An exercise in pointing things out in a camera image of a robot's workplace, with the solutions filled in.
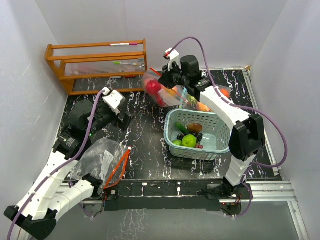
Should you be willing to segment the red apple toy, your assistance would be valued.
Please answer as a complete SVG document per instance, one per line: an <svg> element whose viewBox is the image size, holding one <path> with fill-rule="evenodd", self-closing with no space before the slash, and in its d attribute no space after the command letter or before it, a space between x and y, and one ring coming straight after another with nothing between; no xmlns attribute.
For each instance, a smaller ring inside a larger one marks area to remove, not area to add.
<svg viewBox="0 0 320 240"><path fill-rule="evenodd" d="M156 103L160 106L160 107L166 107L167 104L164 102L164 100L162 99L162 97L160 95L156 96Z"/></svg>

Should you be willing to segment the orange pumpkin toy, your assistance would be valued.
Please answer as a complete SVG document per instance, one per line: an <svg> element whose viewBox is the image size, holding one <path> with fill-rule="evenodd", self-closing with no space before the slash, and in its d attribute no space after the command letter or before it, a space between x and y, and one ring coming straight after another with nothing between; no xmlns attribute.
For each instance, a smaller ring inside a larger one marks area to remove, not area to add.
<svg viewBox="0 0 320 240"><path fill-rule="evenodd" d="M228 99L230 98L230 93L229 93L228 90L222 88L222 89L220 89L220 92L221 92L226 98L228 98Z"/></svg>

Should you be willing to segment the pink peach toy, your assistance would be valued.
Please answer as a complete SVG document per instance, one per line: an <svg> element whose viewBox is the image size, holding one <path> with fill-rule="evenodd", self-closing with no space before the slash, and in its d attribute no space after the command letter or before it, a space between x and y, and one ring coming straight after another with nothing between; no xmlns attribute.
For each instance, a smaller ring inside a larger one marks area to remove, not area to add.
<svg viewBox="0 0 320 240"><path fill-rule="evenodd" d="M197 109L197 111L200 111L200 112L212 112L212 110L208 106L206 106L205 104L203 104L201 102L197 103L196 109Z"/></svg>

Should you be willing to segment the red grape bunch toy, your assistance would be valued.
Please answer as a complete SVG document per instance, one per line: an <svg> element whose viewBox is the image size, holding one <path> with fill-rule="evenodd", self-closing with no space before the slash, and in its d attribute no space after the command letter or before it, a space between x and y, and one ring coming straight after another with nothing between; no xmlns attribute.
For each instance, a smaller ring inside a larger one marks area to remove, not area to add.
<svg viewBox="0 0 320 240"><path fill-rule="evenodd" d="M199 144L199 143L197 143L197 144L196 144L196 146L195 146L195 148L197 148L197 149L203 149L203 148L204 148L204 146L203 146L203 145L201 145L201 144Z"/></svg>

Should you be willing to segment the blue zipper plastic bag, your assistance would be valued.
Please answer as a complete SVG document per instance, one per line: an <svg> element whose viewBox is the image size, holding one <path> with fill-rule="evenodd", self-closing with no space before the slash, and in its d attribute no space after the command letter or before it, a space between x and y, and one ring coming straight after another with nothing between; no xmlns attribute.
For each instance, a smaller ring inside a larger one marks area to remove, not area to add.
<svg viewBox="0 0 320 240"><path fill-rule="evenodd" d="M229 87L225 87L225 86L222 86L222 85L218 85L217 86L218 89L226 89L228 90L229 94L231 94L231 89ZM179 94L180 96L182 97L180 99L180 105L179 105L179 109L186 109L186 110L192 110L192 111L197 111L197 108L196 108L196 105L193 105L193 104L190 104L189 101L188 101L188 95L190 95L188 92L187 92L187 89L185 87L181 87L181 90L179 90Z"/></svg>

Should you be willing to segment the dark grape bunch toy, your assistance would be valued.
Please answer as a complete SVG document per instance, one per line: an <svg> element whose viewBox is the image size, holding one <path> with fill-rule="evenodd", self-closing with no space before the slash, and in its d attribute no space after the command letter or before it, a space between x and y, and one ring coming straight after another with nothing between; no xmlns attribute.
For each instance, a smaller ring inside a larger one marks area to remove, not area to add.
<svg viewBox="0 0 320 240"><path fill-rule="evenodd" d="M200 143L202 141L202 139L203 139L203 135L201 133L192 133L190 135L194 135L197 138L197 143ZM176 139L177 140L182 140L184 136L185 136L184 134L179 133L177 135Z"/></svg>

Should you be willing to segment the green custard apple toy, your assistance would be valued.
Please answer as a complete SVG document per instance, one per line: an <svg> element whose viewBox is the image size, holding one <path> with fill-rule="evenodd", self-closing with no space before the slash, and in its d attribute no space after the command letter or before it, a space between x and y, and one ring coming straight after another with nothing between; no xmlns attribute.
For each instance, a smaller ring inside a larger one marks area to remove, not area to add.
<svg viewBox="0 0 320 240"><path fill-rule="evenodd" d="M191 105L196 105L198 103L198 101L191 95L188 95L187 99Z"/></svg>

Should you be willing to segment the green fruit toy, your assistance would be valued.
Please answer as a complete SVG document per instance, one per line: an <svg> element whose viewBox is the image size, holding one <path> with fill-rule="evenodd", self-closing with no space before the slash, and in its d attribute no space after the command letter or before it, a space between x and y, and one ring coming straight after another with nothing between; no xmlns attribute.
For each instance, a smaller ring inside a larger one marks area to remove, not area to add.
<svg viewBox="0 0 320 240"><path fill-rule="evenodd" d="M192 134L188 134L182 138L181 142L184 147L194 148L197 145L197 138Z"/></svg>
<svg viewBox="0 0 320 240"><path fill-rule="evenodd" d="M182 141L179 140L179 139L173 140L172 143L173 143L174 145L176 145L176 146L182 146L182 145L183 145L183 144L182 144Z"/></svg>

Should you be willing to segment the orange yellow peach toy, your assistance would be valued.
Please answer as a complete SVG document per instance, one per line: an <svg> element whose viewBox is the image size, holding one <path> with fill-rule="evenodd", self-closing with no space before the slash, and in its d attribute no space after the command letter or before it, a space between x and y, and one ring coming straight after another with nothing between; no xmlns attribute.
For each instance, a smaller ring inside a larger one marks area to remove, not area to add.
<svg viewBox="0 0 320 240"><path fill-rule="evenodd" d="M174 98L178 98L180 96L178 86L175 86L172 89L166 88L165 91Z"/></svg>

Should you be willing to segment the green cucumber toy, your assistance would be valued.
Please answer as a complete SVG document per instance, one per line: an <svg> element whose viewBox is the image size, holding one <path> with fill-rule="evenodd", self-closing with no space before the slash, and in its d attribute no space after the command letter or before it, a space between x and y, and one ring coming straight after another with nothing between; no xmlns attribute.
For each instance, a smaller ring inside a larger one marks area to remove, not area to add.
<svg viewBox="0 0 320 240"><path fill-rule="evenodd" d="M184 135L189 135L190 134L188 129L184 125L182 125L180 122L176 122L175 123L175 127Z"/></svg>

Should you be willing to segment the orange zipper bag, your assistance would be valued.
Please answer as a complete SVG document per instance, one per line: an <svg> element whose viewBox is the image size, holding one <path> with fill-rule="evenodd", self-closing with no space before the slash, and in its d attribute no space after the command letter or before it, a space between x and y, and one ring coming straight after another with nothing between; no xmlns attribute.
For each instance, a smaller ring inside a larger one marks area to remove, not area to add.
<svg viewBox="0 0 320 240"><path fill-rule="evenodd" d="M117 185L123 178L132 148L120 142L102 138L90 146L72 168L70 177L80 180L90 175L102 181L102 189Z"/></svg>
<svg viewBox="0 0 320 240"><path fill-rule="evenodd" d="M141 86L143 88L143 90L146 92L146 84L148 83L148 81L150 80L159 80L160 77L162 76L162 74L160 72L157 72L155 69L153 68L149 68L143 75L142 79L141 79ZM161 96L161 98L164 100L164 102L166 103L166 107L174 107L174 106L179 106L180 105L180 99L182 98L180 95L179 97L173 97L171 95L169 95L166 92L166 87L163 86L161 84L161 90L156 94L156 95L150 95L147 94L156 102L156 97L157 95Z"/></svg>

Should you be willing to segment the pink red dragonfruit toy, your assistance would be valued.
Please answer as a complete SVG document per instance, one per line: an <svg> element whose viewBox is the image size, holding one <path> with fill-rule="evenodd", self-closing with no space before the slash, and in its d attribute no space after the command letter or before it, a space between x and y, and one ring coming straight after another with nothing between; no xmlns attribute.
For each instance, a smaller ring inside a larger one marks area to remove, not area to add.
<svg viewBox="0 0 320 240"><path fill-rule="evenodd" d="M161 89L162 86L157 80L150 80L145 86L145 90L149 95L156 95Z"/></svg>

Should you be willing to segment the brown kiwi toy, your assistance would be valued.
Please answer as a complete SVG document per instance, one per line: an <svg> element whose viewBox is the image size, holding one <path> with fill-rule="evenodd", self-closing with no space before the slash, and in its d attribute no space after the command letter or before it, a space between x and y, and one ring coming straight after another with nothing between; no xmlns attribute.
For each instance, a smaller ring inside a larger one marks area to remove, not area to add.
<svg viewBox="0 0 320 240"><path fill-rule="evenodd" d="M187 125L187 130L192 134L198 134L203 130L203 126L199 123L190 123Z"/></svg>

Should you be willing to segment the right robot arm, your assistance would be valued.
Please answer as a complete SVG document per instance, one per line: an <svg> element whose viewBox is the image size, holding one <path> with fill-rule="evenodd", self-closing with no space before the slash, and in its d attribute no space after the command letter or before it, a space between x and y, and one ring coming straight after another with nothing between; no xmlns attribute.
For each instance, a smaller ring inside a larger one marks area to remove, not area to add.
<svg viewBox="0 0 320 240"><path fill-rule="evenodd" d="M160 84L168 89L184 86L192 97L209 107L231 131L228 144L231 162L222 184L214 192L233 199L240 194L246 171L265 145L263 118L233 106L211 80L202 76L195 56L180 57L179 53L173 51L164 57L168 64L162 68Z"/></svg>

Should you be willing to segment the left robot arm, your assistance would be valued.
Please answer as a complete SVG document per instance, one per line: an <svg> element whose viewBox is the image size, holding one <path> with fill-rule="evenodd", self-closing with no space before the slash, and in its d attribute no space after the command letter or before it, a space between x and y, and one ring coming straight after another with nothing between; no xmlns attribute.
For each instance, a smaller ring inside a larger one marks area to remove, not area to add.
<svg viewBox="0 0 320 240"><path fill-rule="evenodd" d="M130 149L108 138L92 142L92 136L107 125L128 129L130 112L120 114L106 101L77 102L69 112L41 174L4 215L29 236L46 239L58 220L85 199L99 199L103 190L122 178Z"/></svg>

